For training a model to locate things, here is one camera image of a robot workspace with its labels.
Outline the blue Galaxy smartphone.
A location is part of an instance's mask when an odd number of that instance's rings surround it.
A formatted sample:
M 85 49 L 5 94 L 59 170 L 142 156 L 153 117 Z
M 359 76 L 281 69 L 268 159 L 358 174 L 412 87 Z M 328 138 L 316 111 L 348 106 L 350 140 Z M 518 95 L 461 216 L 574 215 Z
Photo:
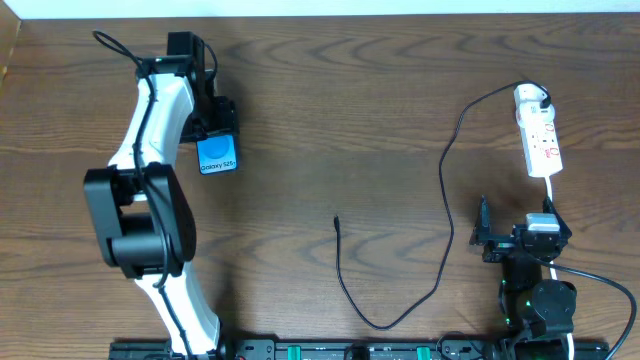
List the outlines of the blue Galaxy smartphone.
M 210 137 L 196 143 L 199 171 L 212 175 L 234 171 L 238 167 L 236 141 L 233 135 Z

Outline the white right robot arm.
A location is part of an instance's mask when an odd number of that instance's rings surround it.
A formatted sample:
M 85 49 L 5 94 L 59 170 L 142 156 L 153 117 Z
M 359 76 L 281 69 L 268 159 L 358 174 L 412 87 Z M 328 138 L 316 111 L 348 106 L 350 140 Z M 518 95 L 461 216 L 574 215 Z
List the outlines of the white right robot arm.
M 499 304 L 510 335 L 499 341 L 495 354 L 503 359 L 533 359 L 561 345 L 573 332 L 577 290 L 557 279 L 545 279 L 542 267 L 555 260 L 572 232 L 546 198 L 543 210 L 529 213 L 509 234 L 492 231 L 490 207 L 482 197 L 469 243 L 483 248 L 485 263 L 502 267 Z

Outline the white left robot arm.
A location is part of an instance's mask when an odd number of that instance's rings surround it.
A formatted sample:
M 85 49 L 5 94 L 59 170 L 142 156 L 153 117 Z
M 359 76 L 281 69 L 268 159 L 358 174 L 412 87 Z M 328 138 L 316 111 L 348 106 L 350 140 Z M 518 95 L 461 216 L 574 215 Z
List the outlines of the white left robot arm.
M 103 261 L 150 298 L 166 340 L 117 340 L 111 359 L 232 359 L 234 342 L 207 304 L 194 269 L 197 231 L 175 173 L 180 145 L 222 140 L 223 171 L 235 168 L 235 104 L 217 93 L 216 57 L 190 31 L 171 32 L 163 56 L 140 57 L 95 30 L 104 47 L 135 65 L 137 104 L 107 166 L 86 172 L 83 189 Z

